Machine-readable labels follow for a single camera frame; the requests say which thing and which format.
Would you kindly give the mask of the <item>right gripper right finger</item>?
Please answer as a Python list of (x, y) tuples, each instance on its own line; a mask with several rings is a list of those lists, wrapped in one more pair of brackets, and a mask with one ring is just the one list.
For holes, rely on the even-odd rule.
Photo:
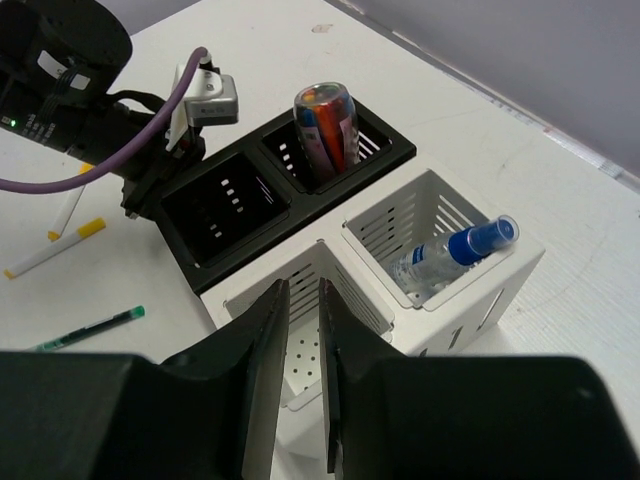
[(635, 479), (596, 371), (570, 356), (405, 355), (319, 284), (327, 469), (338, 479)]

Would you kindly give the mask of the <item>pink tube of crayons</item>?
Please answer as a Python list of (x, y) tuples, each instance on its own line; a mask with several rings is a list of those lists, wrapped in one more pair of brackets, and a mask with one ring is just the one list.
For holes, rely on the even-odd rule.
[(355, 102), (345, 85), (316, 83), (294, 98), (294, 123), (310, 169), (322, 185), (361, 162)]

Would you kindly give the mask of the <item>blue cap spray bottle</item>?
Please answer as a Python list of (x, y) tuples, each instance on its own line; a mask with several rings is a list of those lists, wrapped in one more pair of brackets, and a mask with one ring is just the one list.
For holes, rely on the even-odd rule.
[(392, 260), (387, 272), (407, 295), (428, 298), (486, 257), (515, 243), (519, 235), (516, 221), (502, 215), (419, 244)]

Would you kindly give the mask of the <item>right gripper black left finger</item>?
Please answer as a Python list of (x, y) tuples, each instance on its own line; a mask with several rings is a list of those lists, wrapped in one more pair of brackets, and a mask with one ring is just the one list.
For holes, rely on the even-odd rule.
[(267, 479), (289, 325), (274, 282), (238, 318), (162, 363), (5, 352), (5, 479)]

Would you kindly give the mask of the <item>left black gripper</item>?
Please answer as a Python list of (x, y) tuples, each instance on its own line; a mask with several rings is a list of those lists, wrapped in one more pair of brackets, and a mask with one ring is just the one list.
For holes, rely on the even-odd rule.
[(166, 150), (173, 107), (110, 88), (131, 38), (97, 1), (1, 4), (1, 127), (124, 180), (122, 208), (149, 219), (160, 190), (204, 156), (199, 129)]

